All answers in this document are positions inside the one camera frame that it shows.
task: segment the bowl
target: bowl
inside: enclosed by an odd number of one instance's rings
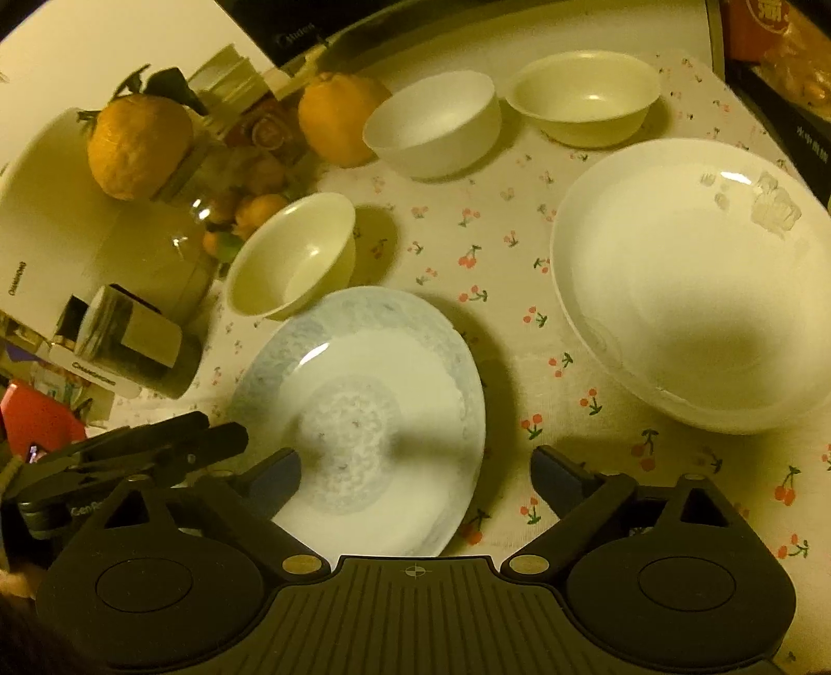
[[[622,143],[661,95],[654,68],[617,52],[564,52],[529,63],[508,103],[553,139],[579,148]]]
[[[443,178],[481,159],[501,127],[494,81],[453,71],[419,80],[381,103],[366,120],[363,138],[398,173]]]
[[[630,392],[750,434],[831,394],[831,218],[778,166],[712,140],[612,153],[557,208],[559,301]]]
[[[225,302],[240,316],[285,319],[347,285],[355,266],[355,207],[322,192],[293,202],[245,242],[225,280]]]

